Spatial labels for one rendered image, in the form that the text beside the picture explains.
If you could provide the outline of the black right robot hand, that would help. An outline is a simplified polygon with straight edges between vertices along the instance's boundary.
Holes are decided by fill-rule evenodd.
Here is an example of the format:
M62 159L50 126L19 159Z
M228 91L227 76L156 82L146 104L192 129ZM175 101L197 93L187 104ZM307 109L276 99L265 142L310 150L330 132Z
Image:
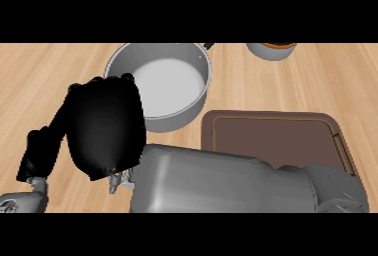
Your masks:
M96 181L138 164L146 145L144 115L132 75L94 77L69 91L66 107L70 158Z

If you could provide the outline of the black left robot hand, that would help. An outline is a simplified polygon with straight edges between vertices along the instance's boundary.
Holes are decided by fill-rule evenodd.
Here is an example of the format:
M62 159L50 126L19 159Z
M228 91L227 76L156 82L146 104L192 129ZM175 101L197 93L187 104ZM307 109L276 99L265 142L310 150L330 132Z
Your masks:
M31 130L26 136L26 150L22 156L16 180L26 182L34 177L45 178L53 170L66 134L67 99L54 114L50 125Z

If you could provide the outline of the grey metal pot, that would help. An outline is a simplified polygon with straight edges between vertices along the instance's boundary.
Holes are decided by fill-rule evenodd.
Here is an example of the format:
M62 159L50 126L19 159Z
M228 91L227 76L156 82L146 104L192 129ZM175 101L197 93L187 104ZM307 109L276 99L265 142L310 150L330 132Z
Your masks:
M183 128L196 118L211 82L211 61L197 43L125 43L103 76L131 73L140 93L146 130Z

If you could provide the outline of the brown tray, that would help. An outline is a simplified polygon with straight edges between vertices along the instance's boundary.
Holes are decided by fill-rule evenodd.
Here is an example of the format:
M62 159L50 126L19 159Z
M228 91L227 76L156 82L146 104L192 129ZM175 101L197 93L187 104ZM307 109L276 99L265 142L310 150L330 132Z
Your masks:
M319 164L357 174L339 125L324 113L211 110L200 149L256 157L274 168Z

